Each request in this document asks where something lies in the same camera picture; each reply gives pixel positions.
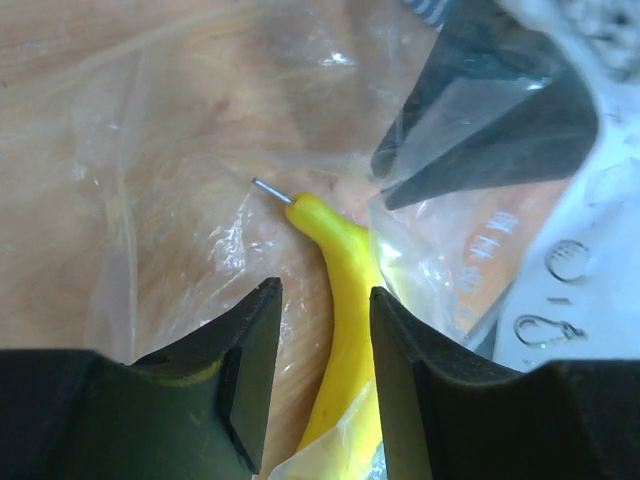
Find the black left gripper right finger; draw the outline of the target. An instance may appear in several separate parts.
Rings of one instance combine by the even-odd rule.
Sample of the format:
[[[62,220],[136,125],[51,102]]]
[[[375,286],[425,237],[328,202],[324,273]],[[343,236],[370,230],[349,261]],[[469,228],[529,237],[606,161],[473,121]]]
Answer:
[[[635,479],[639,365],[493,363],[381,287],[370,327],[391,479]]]

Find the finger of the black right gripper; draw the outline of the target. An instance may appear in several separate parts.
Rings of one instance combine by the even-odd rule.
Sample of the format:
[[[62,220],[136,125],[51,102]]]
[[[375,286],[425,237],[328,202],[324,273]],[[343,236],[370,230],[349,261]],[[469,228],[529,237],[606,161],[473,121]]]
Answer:
[[[574,175],[599,119],[561,50],[494,1],[454,1],[372,158],[386,208]]]

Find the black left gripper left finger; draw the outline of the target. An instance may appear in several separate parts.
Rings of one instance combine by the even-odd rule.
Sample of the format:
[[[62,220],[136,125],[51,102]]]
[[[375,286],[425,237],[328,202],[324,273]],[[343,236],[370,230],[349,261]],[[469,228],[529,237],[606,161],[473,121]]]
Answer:
[[[1,354],[5,479],[249,479],[261,467],[282,283],[131,365],[90,350]]]

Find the fake yellow banana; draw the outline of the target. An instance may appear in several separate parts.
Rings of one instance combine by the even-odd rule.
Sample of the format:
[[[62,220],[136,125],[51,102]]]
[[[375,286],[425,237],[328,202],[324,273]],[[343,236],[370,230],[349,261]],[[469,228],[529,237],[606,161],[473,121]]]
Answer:
[[[331,350],[309,420],[296,452],[272,476],[364,479],[382,442],[370,333],[370,294],[382,279],[369,232],[312,193],[287,196],[254,183],[279,198],[288,221],[321,250],[333,302]]]

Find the clear zip top bag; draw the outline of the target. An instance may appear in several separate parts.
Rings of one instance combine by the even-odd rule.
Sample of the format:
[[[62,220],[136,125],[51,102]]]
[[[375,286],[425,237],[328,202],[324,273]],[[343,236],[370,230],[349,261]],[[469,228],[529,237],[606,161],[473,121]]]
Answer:
[[[249,478],[275,479],[334,321],[321,250],[261,180],[365,227],[376,287],[493,363],[639,365],[638,3],[494,1],[576,68],[595,143],[565,179],[390,210],[372,158],[452,2],[3,2],[1,354],[90,350],[131,365],[277,278]]]

